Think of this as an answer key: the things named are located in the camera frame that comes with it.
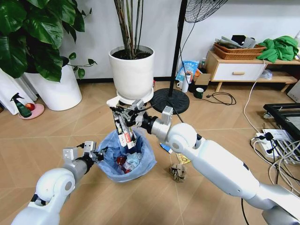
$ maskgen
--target floor tile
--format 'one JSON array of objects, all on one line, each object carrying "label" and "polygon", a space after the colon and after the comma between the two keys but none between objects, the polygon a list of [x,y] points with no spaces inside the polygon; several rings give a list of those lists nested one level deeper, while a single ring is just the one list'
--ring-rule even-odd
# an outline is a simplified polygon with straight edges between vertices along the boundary
[{"label": "floor tile", "polygon": [[35,187],[13,188],[6,195],[0,196],[0,224],[11,224],[14,217],[32,198]]},{"label": "floor tile", "polygon": [[108,134],[115,130],[113,113],[107,105],[86,105],[72,135]]},{"label": "floor tile", "polygon": [[22,120],[4,111],[0,115],[0,138],[44,137],[71,135],[82,104],[65,111],[45,111],[33,120]]},{"label": "floor tile", "polygon": [[[169,84],[156,82],[154,90],[169,88]],[[204,98],[212,94],[215,87],[215,84],[210,85]],[[237,101],[231,106],[198,100],[188,92],[190,107],[180,116],[201,136],[216,141],[245,162],[259,181],[270,184],[269,165],[249,145],[255,131],[245,119],[243,108],[250,89],[251,84],[224,84],[221,91],[232,94]],[[112,112],[106,105],[108,99],[116,96],[114,84],[80,84],[80,90],[82,101],[70,110],[55,112],[46,108],[40,117],[27,121],[6,110],[0,114],[0,225],[11,224],[17,213],[26,207],[44,172],[63,165],[61,152],[64,147],[77,146],[86,140],[100,143],[115,129]],[[226,96],[218,97],[222,101],[229,100]],[[263,105],[289,102],[292,100],[285,93],[259,84],[252,93],[247,115],[256,127],[261,128],[265,123],[267,128],[272,128],[276,124],[274,120],[263,118]],[[147,113],[161,117],[154,109]],[[176,115],[172,123],[180,123]],[[155,136],[145,135],[157,161],[152,170],[138,179],[114,183],[94,165],[66,201],[60,224],[245,224],[240,199],[224,194],[191,163],[185,165],[185,182],[175,183],[169,168],[178,163],[176,154],[163,150]],[[223,163],[218,156],[216,160]],[[300,176],[299,166],[289,165],[289,168],[295,177]],[[287,187],[281,178],[279,184]],[[250,224],[265,224],[261,210],[246,202],[244,207]]]}]

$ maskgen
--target black stand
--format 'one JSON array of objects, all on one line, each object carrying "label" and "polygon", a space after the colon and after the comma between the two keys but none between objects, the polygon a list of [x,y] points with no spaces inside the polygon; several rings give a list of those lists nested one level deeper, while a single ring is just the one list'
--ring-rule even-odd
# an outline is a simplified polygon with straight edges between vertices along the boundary
[{"label": "black stand", "polygon": [[189,107],[188,96],[179,90],[173,89],[187,3],[188,3],[188,0],[181,1],[170,88],[169,89],[164,88],[164,89],[159,89],[159,90],[155,91],[154,96],[153,96],[152,100],[150,101],[153,108],[159,112],[162,112],[166,106],[171,106],[171,107],[175,108],[178,113],[183,113]]}]

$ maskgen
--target trash bin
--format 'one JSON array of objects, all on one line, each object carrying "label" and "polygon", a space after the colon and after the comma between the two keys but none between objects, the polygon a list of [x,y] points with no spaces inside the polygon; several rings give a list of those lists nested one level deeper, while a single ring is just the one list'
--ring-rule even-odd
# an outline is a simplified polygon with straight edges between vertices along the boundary
[{"label": "trash bin", "polygon": [[128,173],[124,173],[117,164],[117,158],[125,156],[126,148],[122,147],[119,142],[116,130],[111,132],[98,146],[97,151],[107,148],[104,154],[104,160],[98,163],[99,168],[107,175],[108,178],[115,182],[127,182],[136,179],[149,172],[156,164],[152,147],[145,136],[134,129],[136,135],[137,153],[141,153],[139,165]]}]

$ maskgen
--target green towel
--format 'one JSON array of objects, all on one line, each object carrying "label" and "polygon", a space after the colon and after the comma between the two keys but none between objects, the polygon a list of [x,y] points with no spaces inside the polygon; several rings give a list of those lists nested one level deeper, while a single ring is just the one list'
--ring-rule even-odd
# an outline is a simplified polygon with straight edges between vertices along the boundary
[{"label": "green towel", "polygon": [[282,36],[274,40],[266,39],[259,45],[267,47],[257,58],[275,62],[277,59],[292,61],[298,53],[298,42],[289,36]]}]

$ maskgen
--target wicker basket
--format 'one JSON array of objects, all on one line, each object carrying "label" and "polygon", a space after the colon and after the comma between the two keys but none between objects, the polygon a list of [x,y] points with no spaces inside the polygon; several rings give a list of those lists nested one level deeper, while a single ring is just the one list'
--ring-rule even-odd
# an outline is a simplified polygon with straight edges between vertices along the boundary
[{"label": "wicker basket", "polygon": [[226,52],[223,52],[216,45],[214,45],[214,48],[215,48],[216,55],[224,60],[253,60],[257,56],[260,55],[260,53],[254,53],[254,54],[252,54],[252,53],[247,53],[247,54],[226,53]]},{"label": "wicker basket", "polygon": [[226,48],[224,46],[219,45],[218,43],[214,44],[216,47],[218,47],[219,49],[221,49],[223,52],[226,53],[238,53],[238,54],[246,54],[246,53],[261,53],[264,49],[266,49],[266,47],[262,46],[262,45],[255,45],[255,48]]}]

